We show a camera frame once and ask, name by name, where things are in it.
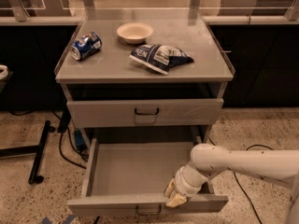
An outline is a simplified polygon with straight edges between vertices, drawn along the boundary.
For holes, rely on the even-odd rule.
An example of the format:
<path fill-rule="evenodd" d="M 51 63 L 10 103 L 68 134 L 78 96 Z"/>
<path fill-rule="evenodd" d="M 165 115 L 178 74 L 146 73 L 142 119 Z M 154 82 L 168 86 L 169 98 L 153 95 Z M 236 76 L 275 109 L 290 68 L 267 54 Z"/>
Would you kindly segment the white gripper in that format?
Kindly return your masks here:
<path fill-rule="evenodd" d="M 169 197 L 167 207 L 175 208 L 187 202 L 188 198 L 196 195 L 208 178 L 189 164 L 182 166 L 164 190 L 164 196 Z"/>

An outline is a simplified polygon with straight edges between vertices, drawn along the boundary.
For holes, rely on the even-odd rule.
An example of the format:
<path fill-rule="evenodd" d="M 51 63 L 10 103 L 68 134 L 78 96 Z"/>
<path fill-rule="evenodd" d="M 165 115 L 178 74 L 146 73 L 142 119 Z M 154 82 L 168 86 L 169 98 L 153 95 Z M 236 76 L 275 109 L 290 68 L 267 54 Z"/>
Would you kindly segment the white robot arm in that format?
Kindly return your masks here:
<path fill-rule="evenodd" d="M 175 208 L 186 203 L 207 181 L 226 170 L 290 189 L 285 224 L 299 224 L 298 150 L 228 150 L 210 144 L 196 145 L 190 161 L 177 170 L 164 191 L 166 206 Z"/>

